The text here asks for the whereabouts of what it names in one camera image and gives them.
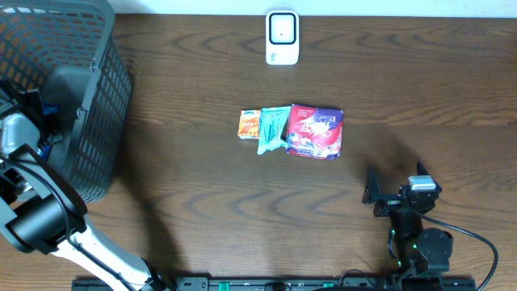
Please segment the red purple snack packet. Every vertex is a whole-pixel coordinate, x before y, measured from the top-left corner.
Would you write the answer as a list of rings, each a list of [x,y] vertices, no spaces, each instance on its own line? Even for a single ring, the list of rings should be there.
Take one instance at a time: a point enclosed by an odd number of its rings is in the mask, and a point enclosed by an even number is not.
[[[321,160],[338,158],[343,121],[343,110],[293,104],[288,118],[286,152]]]

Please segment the teal green snack packet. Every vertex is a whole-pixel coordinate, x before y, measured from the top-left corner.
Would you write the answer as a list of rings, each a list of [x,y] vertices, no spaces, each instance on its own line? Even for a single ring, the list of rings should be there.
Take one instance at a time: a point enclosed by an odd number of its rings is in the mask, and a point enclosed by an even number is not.
[[[261,109],[258,155],[288,146],[282,136],[290,111],[290,106]]]

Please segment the small orange snack box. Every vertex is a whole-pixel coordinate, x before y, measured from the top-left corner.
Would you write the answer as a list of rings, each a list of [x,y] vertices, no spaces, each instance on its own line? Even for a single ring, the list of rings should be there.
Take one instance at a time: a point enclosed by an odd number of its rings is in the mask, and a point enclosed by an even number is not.
[[[241,111],[237,136],[241,139],[259,139],[260,117],[260,110]]]

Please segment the blue Oreo cookie pack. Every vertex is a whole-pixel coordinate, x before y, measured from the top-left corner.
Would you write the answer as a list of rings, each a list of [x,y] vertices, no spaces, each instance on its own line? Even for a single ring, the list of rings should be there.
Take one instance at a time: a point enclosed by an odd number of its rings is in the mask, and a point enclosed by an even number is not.
[[[59,106],[45,103],[43,106],[44,138],[40,143],[40,156],[47,161],[53,146],[63,140],[63,131],[58,121]]]

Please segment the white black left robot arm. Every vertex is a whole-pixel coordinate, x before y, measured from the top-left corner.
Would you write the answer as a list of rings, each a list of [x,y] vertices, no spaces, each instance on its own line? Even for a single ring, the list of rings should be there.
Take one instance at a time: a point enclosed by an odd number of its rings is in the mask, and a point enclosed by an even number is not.
[[[38,251],[85,268],[113,290],[174,290],[144,259],[98,230],[83,199],[44,158],[49,135],[37,90],[1,81],[1,234],[24,253]]]

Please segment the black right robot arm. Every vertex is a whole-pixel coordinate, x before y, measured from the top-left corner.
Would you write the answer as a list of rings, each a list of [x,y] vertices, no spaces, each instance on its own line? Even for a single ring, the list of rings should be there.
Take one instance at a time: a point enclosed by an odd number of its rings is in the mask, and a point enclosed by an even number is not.
[[[390,255],[414,276],[439,276],[450,268],[452,235],[437,228],[425,229],[422,224],[422,216],[435,207],[441,192],[420,162],[417,174],[396,194],[383,193],[374,168],[368,168],[362,202],[374,206],[374,216],[390,219]]]

